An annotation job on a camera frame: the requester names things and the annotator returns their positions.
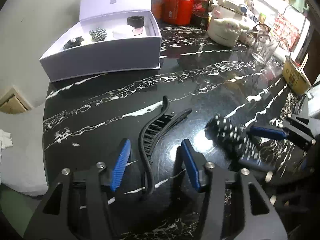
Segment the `black white gingham scrunchie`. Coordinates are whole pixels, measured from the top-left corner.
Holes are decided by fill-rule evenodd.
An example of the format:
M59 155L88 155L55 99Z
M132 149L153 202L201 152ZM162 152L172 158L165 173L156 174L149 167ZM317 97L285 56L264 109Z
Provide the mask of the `black white gingham scrunchie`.
M105 29L97 28L96 30L90 30L89 35L93 42L100 42L107 38L107 31Z

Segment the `black polka dot scrunchie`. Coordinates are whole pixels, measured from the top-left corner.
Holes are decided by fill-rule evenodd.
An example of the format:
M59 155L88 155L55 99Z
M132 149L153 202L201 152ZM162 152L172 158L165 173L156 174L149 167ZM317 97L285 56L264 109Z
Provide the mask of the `black polka dot scrunchie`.
M210 139L217 141L233 161L248 166L262 164L252 137L242 131L239 126L234 125L231 119L215 115L205 126L205 131Z

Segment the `grey pillow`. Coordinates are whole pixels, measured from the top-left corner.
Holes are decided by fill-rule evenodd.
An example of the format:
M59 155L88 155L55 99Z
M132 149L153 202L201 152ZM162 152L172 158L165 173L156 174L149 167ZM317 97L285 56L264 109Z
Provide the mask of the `grey pillow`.
M1 113L1 130L12 146L1 150L1 183L29 196L47 192L43 159L44 104L24 113Z

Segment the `clear glass mug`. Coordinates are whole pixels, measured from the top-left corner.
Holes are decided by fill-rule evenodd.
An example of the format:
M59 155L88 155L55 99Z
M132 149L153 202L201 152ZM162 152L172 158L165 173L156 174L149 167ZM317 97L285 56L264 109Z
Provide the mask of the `clear glass mug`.
M265 24L258 24L253 28L255 42L251 48L251 55L260 63L267 64L280 44L279 38L274 36Z

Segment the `black pearl hair clip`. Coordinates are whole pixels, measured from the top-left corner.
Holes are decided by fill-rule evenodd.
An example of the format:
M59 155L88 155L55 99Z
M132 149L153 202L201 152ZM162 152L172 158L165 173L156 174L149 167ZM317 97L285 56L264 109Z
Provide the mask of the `black pearl hair clip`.
M67 41L67 42L64 44L63 50L80 46L81 43L82 43L84 40L85 40L85 39L82 38L81 36L80 36L80 37L71 38L69 41Z

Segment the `black claw hair clip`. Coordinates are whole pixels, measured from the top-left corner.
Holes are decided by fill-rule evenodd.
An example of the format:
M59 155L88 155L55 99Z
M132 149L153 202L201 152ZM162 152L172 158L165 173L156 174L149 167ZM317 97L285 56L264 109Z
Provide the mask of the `black claw hair clip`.
M152 172L152 155L158 142L165 134L183 121L190 113L191 108L175 113L171 111L169 98L164 96L159 114L150 119L141 129L138 137L138 148L144 168L142 199L148 199L155 190L155 178Z

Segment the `red canister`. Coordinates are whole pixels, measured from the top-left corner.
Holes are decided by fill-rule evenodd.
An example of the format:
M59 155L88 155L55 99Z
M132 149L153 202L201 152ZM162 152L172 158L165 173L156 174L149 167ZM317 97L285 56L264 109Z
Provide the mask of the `red canister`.
M190 23L194 0L164 0L162 20L165 23L185 26Z

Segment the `yellow instant noodle cup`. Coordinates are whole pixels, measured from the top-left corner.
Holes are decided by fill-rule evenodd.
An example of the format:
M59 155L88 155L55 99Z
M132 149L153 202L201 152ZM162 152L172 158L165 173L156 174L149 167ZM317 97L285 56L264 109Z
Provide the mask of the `yellow instant noodle cup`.
M306 74L297 67L296 63L289 56L286 56L282 76L297 95L303 95L311 88L311 83Z

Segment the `open lavender gift box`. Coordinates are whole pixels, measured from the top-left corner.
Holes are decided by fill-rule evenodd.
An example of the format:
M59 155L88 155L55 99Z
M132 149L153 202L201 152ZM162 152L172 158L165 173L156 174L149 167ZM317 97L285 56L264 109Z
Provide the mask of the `open lavender gift box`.
M130 16L144 16L144 27L134 36L113 38L116 25L128 25ZM107 31L104 41L93 42L90 30ZM82 37L80 46L63 50L71 38ZM160 68L161 32L151 12L151 0L81 0L79 22L41 56L40 63L50 81L74 77Z

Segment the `white cloth on pillow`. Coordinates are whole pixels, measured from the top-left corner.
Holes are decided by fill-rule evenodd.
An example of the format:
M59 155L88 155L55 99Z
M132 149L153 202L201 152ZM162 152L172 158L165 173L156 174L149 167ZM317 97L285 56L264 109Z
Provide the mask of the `white cloth on pillow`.
M0 146L1 150L10 148L13 146L11 133L0 130Z

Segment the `black belt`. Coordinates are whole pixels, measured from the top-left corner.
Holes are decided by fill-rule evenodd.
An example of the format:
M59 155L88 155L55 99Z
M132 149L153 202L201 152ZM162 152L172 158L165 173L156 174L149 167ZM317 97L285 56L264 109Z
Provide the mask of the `black belt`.
M139 29L144 27L144 16L130 16L127 18L127 24Z

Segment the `white cartoon kettle bottle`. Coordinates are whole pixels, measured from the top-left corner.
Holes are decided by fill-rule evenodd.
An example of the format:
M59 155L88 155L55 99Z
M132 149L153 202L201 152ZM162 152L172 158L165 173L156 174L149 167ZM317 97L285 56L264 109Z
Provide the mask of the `white cartoon kettle bottle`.
M209 37L220 45L235 46L241 33L255 26L247 12L244 0L217 0L207 29Z

